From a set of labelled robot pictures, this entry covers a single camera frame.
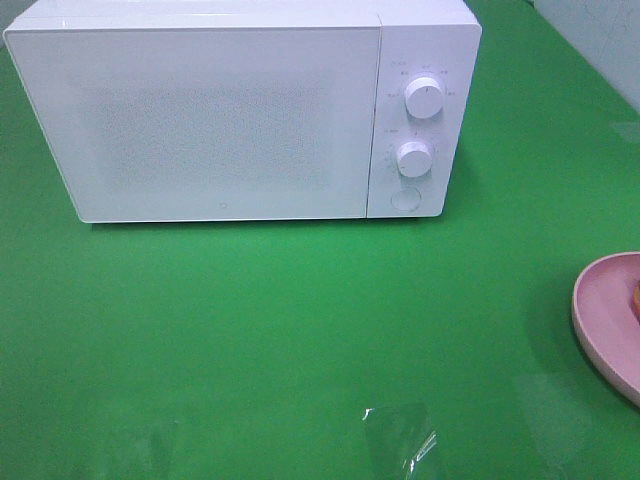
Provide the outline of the round white door release button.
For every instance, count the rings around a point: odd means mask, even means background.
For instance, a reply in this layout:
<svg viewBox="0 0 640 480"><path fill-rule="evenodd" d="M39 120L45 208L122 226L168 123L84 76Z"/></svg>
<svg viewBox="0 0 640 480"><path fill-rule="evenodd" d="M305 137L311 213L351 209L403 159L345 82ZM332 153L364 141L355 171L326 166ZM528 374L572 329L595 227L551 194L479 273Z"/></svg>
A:
<svg viewBox="0 0 640 480"><path fill-rule="evenodd" d="M402 212L412 212L416 210L422 197L421 193L415 188L406 188L394 193L391 197L391 205Z"/></svg>

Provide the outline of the white microwave door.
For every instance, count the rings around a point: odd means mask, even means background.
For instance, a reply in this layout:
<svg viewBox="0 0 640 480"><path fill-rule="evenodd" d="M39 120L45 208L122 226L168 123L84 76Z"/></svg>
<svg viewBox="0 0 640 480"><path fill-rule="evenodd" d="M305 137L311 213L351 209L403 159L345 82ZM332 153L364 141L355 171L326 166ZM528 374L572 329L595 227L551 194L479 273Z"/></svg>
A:
<svg viewBox="0 0 640 480"><path fill-rule="evenodd" d="M11 31L87 223L361 218L378 28Z"/></svg>

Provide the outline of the pink round plate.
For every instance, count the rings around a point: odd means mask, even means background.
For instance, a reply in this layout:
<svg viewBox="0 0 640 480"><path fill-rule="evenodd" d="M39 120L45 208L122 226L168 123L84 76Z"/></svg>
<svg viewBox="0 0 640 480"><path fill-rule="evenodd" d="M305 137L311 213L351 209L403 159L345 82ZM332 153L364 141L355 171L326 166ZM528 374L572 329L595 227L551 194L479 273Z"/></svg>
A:
<svg viewBox="0 0 640 480"><path fill-rule="evenodd" d="M639 253L621 252L588 264L571 299L573 328L603 378L632 404L639 404L639 319L631 308L639 282Z"/></svg>

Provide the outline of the burger with lettuce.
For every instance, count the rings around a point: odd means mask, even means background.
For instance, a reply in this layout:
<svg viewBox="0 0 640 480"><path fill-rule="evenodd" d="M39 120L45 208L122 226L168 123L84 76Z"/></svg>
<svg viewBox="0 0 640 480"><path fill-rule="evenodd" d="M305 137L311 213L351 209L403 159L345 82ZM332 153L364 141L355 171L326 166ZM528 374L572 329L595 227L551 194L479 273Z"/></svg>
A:
<svg viewBox="0 0 640 480"><path fill-rule="evenodd" d="M640 319L640 283L637 282L632 290L631 308L637 319Z"/></svg>

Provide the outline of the lower white microwave knob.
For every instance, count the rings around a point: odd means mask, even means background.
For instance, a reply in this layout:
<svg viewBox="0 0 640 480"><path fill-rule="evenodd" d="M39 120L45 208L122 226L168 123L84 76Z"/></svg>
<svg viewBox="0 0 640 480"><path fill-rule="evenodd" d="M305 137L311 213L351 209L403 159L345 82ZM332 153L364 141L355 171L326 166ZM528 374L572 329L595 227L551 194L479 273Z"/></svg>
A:
<svg viewBox="0 0 640 480"><path fill-rule="evenodd" d="M421 177L431 170L433 157L430 145L420 141L406 142L397 150L398 171L407 178Z"/></svg>

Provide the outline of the white microwave knob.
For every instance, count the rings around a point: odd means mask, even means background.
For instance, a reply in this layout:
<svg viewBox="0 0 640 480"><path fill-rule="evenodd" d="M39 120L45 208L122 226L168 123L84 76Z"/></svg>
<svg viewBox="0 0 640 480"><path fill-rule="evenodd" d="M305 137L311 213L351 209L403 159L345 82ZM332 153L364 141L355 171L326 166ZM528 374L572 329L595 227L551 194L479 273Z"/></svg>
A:
<svg viewBox="0 0 640 480"><path fill-rule="evenodd" d="M442 82L431 74L411 80L404 89L405 107L410 116L423 120L438 114L445 100Z"/></svg>
<svg viewBox="0 0 640 480"><path fill-rule="evenodd" d="M397 150L398 171L407 178L421 177L431 170L433 157L430 145L420 141L406 142Z"/></svg>

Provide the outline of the green table mat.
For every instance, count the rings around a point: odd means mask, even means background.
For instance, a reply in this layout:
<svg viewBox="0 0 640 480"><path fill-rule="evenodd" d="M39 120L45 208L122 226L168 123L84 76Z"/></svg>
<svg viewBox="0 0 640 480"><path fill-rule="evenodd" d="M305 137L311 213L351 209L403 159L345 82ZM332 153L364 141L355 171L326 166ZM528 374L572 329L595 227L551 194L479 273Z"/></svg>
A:
<svg viewBox="0 0 640 480"><path fill-rule="evenodd" d="M81 223L1 58L1 475L635 479L571 296L639 246L639 116L529 1L483 27L445 210Z"/></svg>

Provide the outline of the upper white microwave knob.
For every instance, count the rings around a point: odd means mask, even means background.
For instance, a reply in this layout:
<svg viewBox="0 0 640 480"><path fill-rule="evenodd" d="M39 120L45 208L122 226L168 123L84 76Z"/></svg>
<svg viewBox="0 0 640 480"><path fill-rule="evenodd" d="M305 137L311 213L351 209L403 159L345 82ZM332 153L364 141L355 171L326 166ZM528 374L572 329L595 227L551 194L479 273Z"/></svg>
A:
<svg viewBox="0 0 640 480"><path fill-rule="evenodd" d="M431 74L411 80L404 89L405 107L410 116L423 120L438 114L445 100L442 82Z"/></svg>

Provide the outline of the white microwave oven body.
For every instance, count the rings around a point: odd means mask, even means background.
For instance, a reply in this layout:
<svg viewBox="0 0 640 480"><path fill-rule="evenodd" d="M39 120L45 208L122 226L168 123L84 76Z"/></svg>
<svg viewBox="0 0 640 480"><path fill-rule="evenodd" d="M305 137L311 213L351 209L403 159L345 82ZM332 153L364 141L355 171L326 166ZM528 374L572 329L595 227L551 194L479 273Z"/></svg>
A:
<svg viewBox="0 0 640 480"><path fill-rule="evenodd" d="M378 28L377 80L368 194L361 218L434 217L444 206L482 35L462 1L38 1L6 28L11 31L239 30ZM431 74L445 88L442 110L419 120L405 107L404 89ZM398 148L430 145L431 170L402 176ZM394 193L415 188L412 212L391 205Z"/></svg>

